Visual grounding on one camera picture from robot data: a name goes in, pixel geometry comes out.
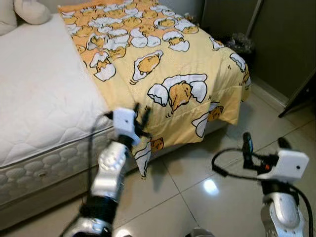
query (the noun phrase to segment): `white pillow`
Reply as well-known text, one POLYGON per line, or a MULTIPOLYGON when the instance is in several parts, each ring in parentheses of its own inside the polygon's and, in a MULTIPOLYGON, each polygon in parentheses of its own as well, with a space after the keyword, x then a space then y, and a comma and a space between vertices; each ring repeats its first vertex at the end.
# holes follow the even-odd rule
POLYGON ((13 0, 0 0, 0 36, 14 30, 16 26, 13 0))
POLYGON ((51 18, 46 6, 36 0, 14 0, 15 12, 27 23, 40 25, 51 18))

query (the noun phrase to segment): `black cable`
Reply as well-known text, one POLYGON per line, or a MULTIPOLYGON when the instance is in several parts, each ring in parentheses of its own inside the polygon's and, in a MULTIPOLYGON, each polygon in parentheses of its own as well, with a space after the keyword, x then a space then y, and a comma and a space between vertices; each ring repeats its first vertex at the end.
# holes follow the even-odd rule
MULTIPOLYGON (((307 197, 305 196, 305 194, 299 190, 298 188, 296 188, 294 185, 289 184, 289 183, 284 183, 281 182, 277 179, 261 179, 261 178, 256 178, 256 177, 250 177, 250 176, 241 176, 241 175, 236 175, 236 174, 230 174, 228 171, 224 170, 223 168, 215 165, 215 161, 216 159, 223 153, 225 152, 232 152, 232 151, 237 151, 237 152, 243 152, 242 149, 239 148, 227 148, 224 150, 221 150, 220 152, 218 152, 217 154, 215 154, 215 156, 212 159, 212 167, 213 170, 218 172, 219 174, 223 175, 224 177, 229 176, 232 178, 238 178, 238 179, 244 179, 244 180, 251 180, 251 181, 259 181, 259 182, 265 182, 265 181, 272 181, 272 182, 276 182, 276 183, 280 183, 280 184, 286 184, 289 188, 293 189, 294 191, 296 191, 303 199, 306 208, 307 208, 307 213, 308 213, 308 220, 309 220, 309 237, 314 237, 314 221, 313 221, 313 212, 312 212, 312 208, 311 208, 311 204, 308 201, 307 197)), ((252 153, 252 155, 254 157, 260 158, 261 156, 255 153, 252 153)))
POLYGON ((88 182, 88 187, 87 187, 87 191, 88 191, 88 198, 91 197, 91 186, 92 186, 92 148, 93 148, 93 135, 94 132, 98 126, 98 123, 100 121, 101 118, 103 118, 104 116, 106 116, 107 114, 101 114, 99 115, 96 120, 94 121, 94 124, 91 128, 91 132, 88 138, 88 178, 87 178, 87 182, 88 182))

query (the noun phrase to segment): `mattress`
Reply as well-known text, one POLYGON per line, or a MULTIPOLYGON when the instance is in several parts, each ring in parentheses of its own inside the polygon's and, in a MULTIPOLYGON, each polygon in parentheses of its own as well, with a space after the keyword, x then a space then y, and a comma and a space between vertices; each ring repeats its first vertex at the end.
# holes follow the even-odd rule
POLYGON ((23 24, 0 45, 0 167, 86 137, 107 106, 61 17, 23 24))

